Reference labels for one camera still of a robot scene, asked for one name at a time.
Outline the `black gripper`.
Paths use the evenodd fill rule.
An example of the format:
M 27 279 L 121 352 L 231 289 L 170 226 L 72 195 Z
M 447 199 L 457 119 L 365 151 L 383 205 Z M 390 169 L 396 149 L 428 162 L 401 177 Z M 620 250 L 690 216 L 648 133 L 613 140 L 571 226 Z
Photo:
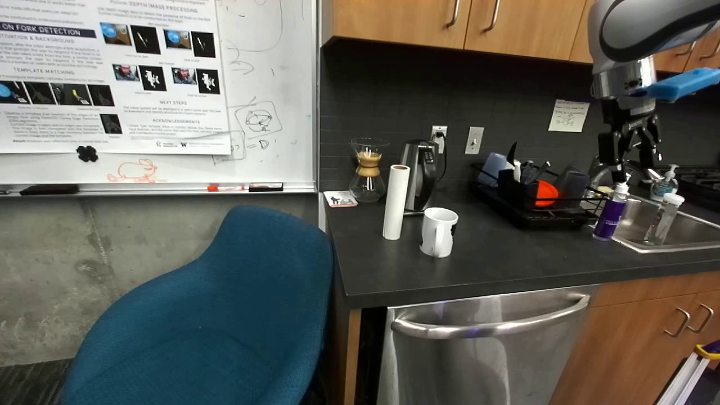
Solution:
M 603 100 L 601 113 L 608 124 L 608 131 L 599 135 L 599 162 L 603 166 L 626 166 L 629 153 L 636 153 L 642 171 L 661 163 L 661 133 L 655 113 L 633 115 L 616 100 Z

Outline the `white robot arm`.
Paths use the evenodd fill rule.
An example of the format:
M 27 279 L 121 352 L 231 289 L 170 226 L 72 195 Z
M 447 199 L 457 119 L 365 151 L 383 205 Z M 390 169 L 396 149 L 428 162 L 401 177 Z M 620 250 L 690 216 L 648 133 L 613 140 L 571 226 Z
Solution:
M 599 137 L 599 160 L 616 171 L 636 149 L 638 163 L 661 162 L 657 100 L 674 104 L 720 82 L 718 68 L 657 77 L 655 55 L 714 33 L 720 0 L 593 0 L 588 15 L 591 95 L 610 125 Z

